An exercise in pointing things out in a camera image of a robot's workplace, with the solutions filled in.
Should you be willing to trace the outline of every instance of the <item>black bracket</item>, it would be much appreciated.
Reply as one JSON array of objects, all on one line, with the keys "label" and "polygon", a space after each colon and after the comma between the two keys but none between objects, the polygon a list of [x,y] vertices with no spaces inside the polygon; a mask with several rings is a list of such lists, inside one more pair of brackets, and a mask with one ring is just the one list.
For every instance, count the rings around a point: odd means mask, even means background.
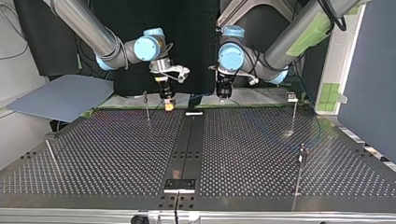
[{"label": "black bracket", "polygon": [[163,188],[164,193],[195,193],[194,179],[167,179],[165,187]]}]

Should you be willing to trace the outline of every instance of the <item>metal plate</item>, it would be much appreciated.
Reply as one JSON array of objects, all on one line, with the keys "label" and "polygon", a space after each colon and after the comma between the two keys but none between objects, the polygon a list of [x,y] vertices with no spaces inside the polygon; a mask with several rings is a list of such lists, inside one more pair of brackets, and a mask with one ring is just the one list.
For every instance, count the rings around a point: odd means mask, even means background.
[{"label": "metal plate", "polygon": [[8,167],[8,207],[158,209],[182,111],[98,111],[47,147]]},{"label": "metal plate", "polygon": [[[194,122],[205,126],[194,146],[201,166],[187,164],[183,176],[200,178],[192,209],[396,212],[396,174],[386,165],[310,109],[298,109],[288,135],[291,121],[289,107],[206,110]],[[301,144],[309,157],[294,197]]]}]

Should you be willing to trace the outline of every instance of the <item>metal pin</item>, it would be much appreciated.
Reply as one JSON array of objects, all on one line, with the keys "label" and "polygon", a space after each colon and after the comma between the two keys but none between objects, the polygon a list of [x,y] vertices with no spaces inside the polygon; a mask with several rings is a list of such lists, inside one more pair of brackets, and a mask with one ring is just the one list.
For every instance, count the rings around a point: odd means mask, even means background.
[{"label": "metal pin", "polygon": [[297,103],[294,103],[293,121],[291,122],[291,131],[294,133],[294,121],[296,120]]},{"label": "metal pin", "polygon": [[294,192],[294,200],[293,200],[293,206],[291,208],[291,211],[294,211],[295,205],[297,202],[297,197],[301,195],[299,192],[300,191],[300,182],[301,182],[301,176],[303,174],[304,164],[306,162],[307,156],[308,156],[308,148],[306,147],[305,144],[301,144],[298,159],[297,159],[300,166],[299,166],[299,170],[298,170],[296,189]]},{"label": "metal pin", "polygon": [[143,101],[144,101],[144,104],[146,105],[146,112],[148,114],[148,120],[149,120],[149,98],[148,98],[148,92],[144,91],[143,95],[144,95]]}]

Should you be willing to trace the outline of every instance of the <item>small white object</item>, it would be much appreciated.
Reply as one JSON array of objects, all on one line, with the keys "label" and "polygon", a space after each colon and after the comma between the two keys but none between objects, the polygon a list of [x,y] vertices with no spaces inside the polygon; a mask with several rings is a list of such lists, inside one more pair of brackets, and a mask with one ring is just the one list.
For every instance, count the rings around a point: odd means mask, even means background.
[{"label": "small white object", "polygon": [[[177,72],[178,76],[177,77],[169,76],[169,75],[166,74],[166,73],[169,73],[169,72]],[[164,76],[170,77],[170,78],[172,78],[174,80],[177,80],[179,83],[183,83],[186,80],[187,76],[189,75],[189,72],[190,72],[189,68],[183,67],[181,65],[171,66],[171,67],[169,67],[167,69],[163,69],[163,70],[160,70],[160,71],[153,70],[151,68],[151,71],[150,71],[150,73],[153,73],[153,74],[162,74]]]},{"label": "small white object", "polygon": [[343,94],[338,95],[338,102],[341,104],[346,105],[347,104],[347,97]]}]

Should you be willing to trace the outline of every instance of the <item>green sticker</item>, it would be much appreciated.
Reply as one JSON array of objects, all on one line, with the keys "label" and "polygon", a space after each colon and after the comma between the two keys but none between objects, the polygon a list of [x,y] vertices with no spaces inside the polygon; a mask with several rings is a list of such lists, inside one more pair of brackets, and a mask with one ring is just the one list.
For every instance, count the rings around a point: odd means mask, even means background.
[{"label": "green sticker", "polygon": [[293,57],[300,56],[306,49],[317,45],[329,36],[326,34],[329,31],[329,27],[330,22],[327,16],[319,13],[286,54]]}]

